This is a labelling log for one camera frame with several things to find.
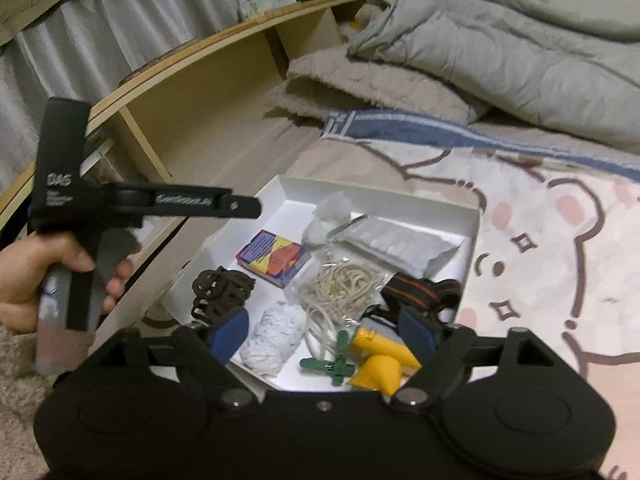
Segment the hand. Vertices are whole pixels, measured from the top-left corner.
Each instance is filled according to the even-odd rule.
[[[89,272],[94,261],[71,233],[32,234],[0,252],[0,323],[12,332],[34,332],[38,323],[38,289],[47,268],[61,262],[74,272]],[[133,263],[122,260],[107,283],[102,311],[110,312],[124,294]]]

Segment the blue gripper pad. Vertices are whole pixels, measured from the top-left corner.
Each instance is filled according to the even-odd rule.
[[[233,357],[240,345],[249,335],[249,313],[240,308],[236,313],[216,328],[211,328],[207,334],[206,343],[211,355],[222,364],[226,364]]]
[[[441,333],[440,327],[414,308],[404,307],[400,311],[398,334],[419,362],[424,363],[435,355]]]

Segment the pink spot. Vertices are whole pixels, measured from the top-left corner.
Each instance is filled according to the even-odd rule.
[[[622,202],[627,207],[631,207],[634,204],[634,197],[631,194],[629,186],[622,184],[621,182],[616,182],[613,185],[613,192],[618,197],[618,200]]]
[[[502,231],[509,225],[511,217],[513,217],[513,209],[511,206],[506,202],[498,202],[491,214],[491,223],[498,231]]]
[[[556,200],[556,209],[569,225],[578,227],[584,222],[584,209],[575,196],[564,195]]]
[[[478,323],[478,315],[472,308],[463,308],[456,317],[456,322],[468,326],[469,328],[475,328]]]

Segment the white box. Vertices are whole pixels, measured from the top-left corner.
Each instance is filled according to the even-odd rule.
[[[453,278],[463,285],[476,243],[479,211],[468,206],[439,202],[408,194],[362,186],[350,186],[306,178],[277,176],[257,194],[262,202],[262,215],[255,221],[233,220],[208,238],[201,250],[184,268],[180,278],[162,297],[162,304],[183,324],[191,322],[193,280],[205,269],[244,270],[236,264],[236,254],[261,230],[265,229],[299,242],[312,220],[316,205],[336,193],[343,192],[354,206],[354,216],[377,215],[405,224],[413,229],[437,234],[460,244],[455,257],[433,276],[435,281]],[[268,306],[284,300],[284,291],[256,276],[255,289],[246,303],[250,332]],[[242,365],[238,354],[232,363],[273,388],[298,391],[339,391],[325,375],[301,373],[300,359],[310,354],[304,342],[275,378],[255,376]],[[345,382],[341,389],[348,389]]]

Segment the screw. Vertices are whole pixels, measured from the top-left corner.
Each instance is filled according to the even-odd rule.
[[[321,412],[328,412],[333,407],[328,400],[319,400],[316,402],[316,408]]]
[[[254,401],[254,396],[247,390],[241,390],[240,388],[234,388],[233,390],[227,390],[220,396],[222,403],[230,410],[238,410],[245,408]]]
[[[394,398],[405,406],[420,406],[429,400],[427,392],[420,388],[401,388]]]

